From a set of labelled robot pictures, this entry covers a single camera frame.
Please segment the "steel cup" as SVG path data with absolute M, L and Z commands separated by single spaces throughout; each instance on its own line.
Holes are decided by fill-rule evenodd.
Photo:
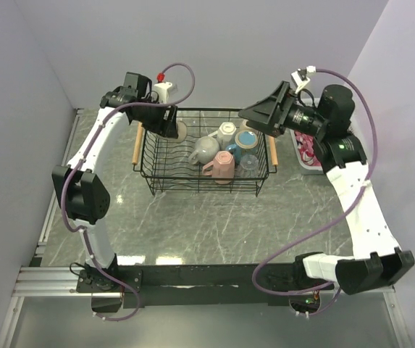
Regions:
M 182 142 L 184 142 L 184 140 L 186 139 L 186 137 L 187 137 L 187 134 L 188 134 L 188 127 L 187 127 L 187 125 L 183 122 L 183 121 L 181 121 L 181 120 L 178 120 L 177 122 L 176 122 L 176 126 L 177 126 L 177 138 L 174 138 L 173 139 L 173 141 L 175 142 L 175 143 L 182 143 Z

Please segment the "beige handleless cup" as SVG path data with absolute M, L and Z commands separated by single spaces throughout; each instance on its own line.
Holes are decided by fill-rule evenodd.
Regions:
M 257 130 L 247 125 L 247 120 L 243 119 L 243 121 L 240 124 L 239 130 L 240 131 L 250 131 L 253 133 L 257 133 Z

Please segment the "blue butterfly mug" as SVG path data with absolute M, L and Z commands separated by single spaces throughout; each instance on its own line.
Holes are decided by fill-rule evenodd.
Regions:
M 225 150 L 239 159 L 247 154 L 257 153 L 259 137 L 252 131 L 241 130 L 235 135 L 234 141 Z

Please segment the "beige mug white inside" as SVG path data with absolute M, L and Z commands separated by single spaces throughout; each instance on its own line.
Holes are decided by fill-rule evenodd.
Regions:
M 193 152 L 188 156 L 188 162 L 191 165 L 205 165 L 212 161 L 219 151 L 219 143 L 215 138 L 203 136 L 196 141 Z

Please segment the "white faceted mug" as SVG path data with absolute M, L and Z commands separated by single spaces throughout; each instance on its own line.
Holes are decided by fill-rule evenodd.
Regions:
M 225 149 L 232 144 L 235 139 L 237 128 L 232 122 L 223 122 L 216 131 L 209 134 L 210 137 L 215 137 L 221 149 Z

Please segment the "clear glass cup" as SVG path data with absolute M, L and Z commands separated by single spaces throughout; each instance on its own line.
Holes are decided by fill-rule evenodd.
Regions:
M 253 154 L 245 154 L 238 165 L 240 178 L 257 178 L 259 174 L 259 159 Z

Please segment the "pink mug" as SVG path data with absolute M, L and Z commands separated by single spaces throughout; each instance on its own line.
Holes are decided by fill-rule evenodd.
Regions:
M 202 175 L 214 179 L 220 185 L 229 184 L 235 176 L 235 159 L 228 151 L 220 151 L 215 158 L 203 166 Z

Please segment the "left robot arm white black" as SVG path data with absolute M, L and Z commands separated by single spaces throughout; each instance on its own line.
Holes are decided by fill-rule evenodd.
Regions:
M 110 205 L 110 194 L 100 179 L 106 158 L 132 122 L 158 136 L 179 136 L 177 107 L 168 104 L 173 84 L 165 81 L 162 72 L 156 80 L 152 83 L 144 75 L 127 73 L 121 86 L 101 98 L 96 121 L 77 153 L 52 172 L 65 225 L 80 233 L 87 250 L 85 269 L 103 291 L 116 289 L 120 282 L 104 221 Z

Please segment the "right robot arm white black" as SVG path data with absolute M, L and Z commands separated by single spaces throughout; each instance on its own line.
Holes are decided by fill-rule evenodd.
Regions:
M 359 138 L 350 130 L 360 90 L 350 81 L 324 88 L 316 106 L 299 101 L 301 89 L 283 81 L 261 101 L 241 109 L 249 127 L 278 137 L 286 129 L 310 135 L 323 173 L 332 184 L 343 213 L 328 225 L 304 236 L 304 241 L 337 225 L 348 224 L 353 254 L 340 257 L 322 252 L 302 254 L 293 263 L 294 284 L 308 289 L 317 280 L 336 283 L 346 294 L 392 286 L 415 264 L 413 253 L 403 251 L 392 235 L 377 201 L 371 176 L 377 161 L 367 159 Z

